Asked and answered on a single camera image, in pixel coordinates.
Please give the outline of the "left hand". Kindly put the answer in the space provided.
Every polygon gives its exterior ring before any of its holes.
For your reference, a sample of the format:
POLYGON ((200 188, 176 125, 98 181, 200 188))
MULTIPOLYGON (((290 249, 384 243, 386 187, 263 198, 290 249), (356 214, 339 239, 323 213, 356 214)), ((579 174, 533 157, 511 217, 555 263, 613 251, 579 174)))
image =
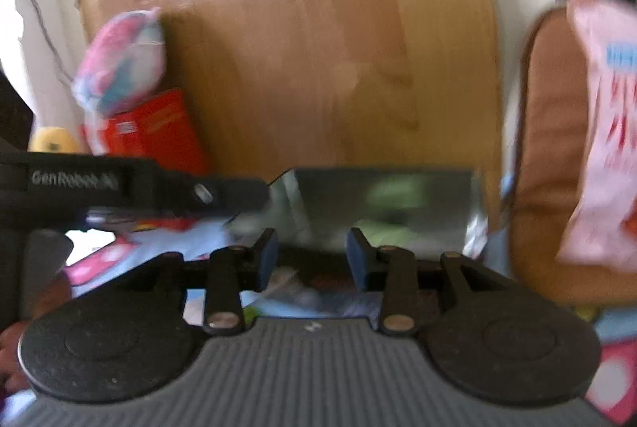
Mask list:
MULTIPOLYGON (((58 273, 53 281, 35 301, 31 319, 50 313, 68 302, 72 297, 71 284, 64 272, 58 273)), ((29 383, 18 361, 17 348, 21 336, 30 325, 29 320, 15 322, 1 332, 1 395, 9 397, 29 387, 29 383)))

